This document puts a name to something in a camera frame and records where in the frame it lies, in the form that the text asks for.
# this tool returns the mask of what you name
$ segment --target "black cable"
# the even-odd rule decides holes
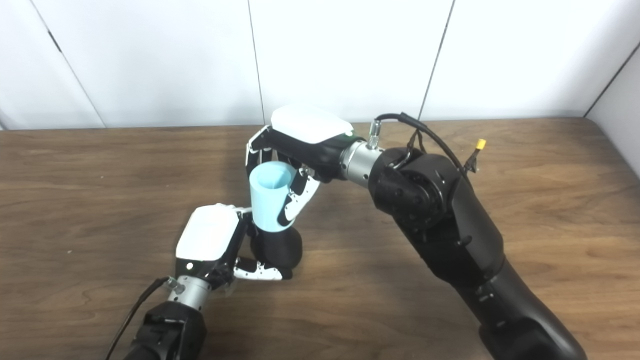
[[[136,301],[136,303],[133,304],[131,310],[129,310],[129,314],[127,314],[127,317],[124,319],[124,322],[122,322],[122,325],[118,329],[118,332],[116,332],[116,336],[113,338],[113,341],[111,342],[111,345],[109,346],[109,351],[107,351],[107,356],[104,357],[104,360],[109,360],[109,358],[111,357],[111,353],[113,352],[114,349],[116,349],[116,345],[118,344],[118,340],[120,340],[120,337],[124,333],[125,329],[129,325],[129,323],[131,322],[131,319],[133,319],[133,316],[136,314],[136,311],[138,310],[138,308],[149,297],[149,295],[151,295],[160,286],[162,286],[162,284],[167,282],[167,280],[169,280],[168,276],[156,279],[156,280],[154,280],[154,282],[151,283],[151,285],[149,285],[149,287],[145,291],[142,292],[142,294],[138,298],[138,301]]]
[[[427,125],[421,123],[420,121],[407,115],[406,113],[400,113],[400,114],[387,113],[387,114],[382,114],[376,117],[376,120],[379,120],[379,121],[387,120],[387,119],[398,120],[429,135],[429,137],[435,143],[437,143],[438,146],[440,146],[440,148],[449,157],[449,159],[451,159],[451,162],[453,162],[453,165],[456,168],[458,168],[462,177],[464,177],[465,180],[467,180],[469,185],[471,184],[471,182],[469,181],[469,178],[467,177],[467,172],[465,171],[465,168],[462,166],[462,163],[460,163],[460,160],[458,159],[458,157],[453,153],[453,151],[451,151],[451,148],[436,133],[433,132],[433,130],[428,128]]]

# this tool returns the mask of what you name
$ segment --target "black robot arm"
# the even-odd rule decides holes
[[[349,180],[367,188],[375,206],[393,217],[429,269],[460,294],[496,360],[587,358],[505,258],[502,235],[467,177],[468,170],[475,171],[474,156],[481,147],[462,165],[432,130],[404,113],[375,118],[368,140],[347,131],[320,142],[307,139],[312,116],[299,112],[299,121],[278,122],[276,115],[272,121],[277,128],[267,126],[263,136],[254,136],[248,156],[258,148],[276,150],[279,160],[315,172],[316,181]],[[379,148],[385,119],[414,127],[420,138],[428,135],[447,156],[414,149],[415,135],[406,148]]]
[[[505,258],[500,232],[448,158],[386,150],[374,164],[369,191],[393,216],[420,257],[455,288],[480,322],[496,360],[583,360],[586,354]]]

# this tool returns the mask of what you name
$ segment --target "metal connector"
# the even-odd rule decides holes
[[[369,128],[369,140],[367,141],[367,149],[374,150],[378,148],[380,141],[380,129],[382,128],[382,120],[373,120]]]
[[[172,290],[176,294],[181,294],[184,292],[184,285],[173,277],[169,276],[169,279],[166,281],[165,285],[167,288],[169,288],[169,290]]]

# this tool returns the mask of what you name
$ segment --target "cable connector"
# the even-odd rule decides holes
[[[474,153],[471,154],[471,156],[469,156],[469,159],[467,160],[467,162],[465,162],[465,172],[477,172],[478,171],[478,167],[477,167],[477,156],[480,153],[480,150],[484,149],[484,146],[486,145],[486,140],[485,139],[478,139],[478,142],[476,143],[476,149],[474,150]]]

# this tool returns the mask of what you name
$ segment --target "yellow connector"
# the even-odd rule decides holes
[[[478,139],[478,143],[476,144],[476,149],[482,150],[482,149],[484,149],[485,145],[486,145],[486,140],[485,139]]]

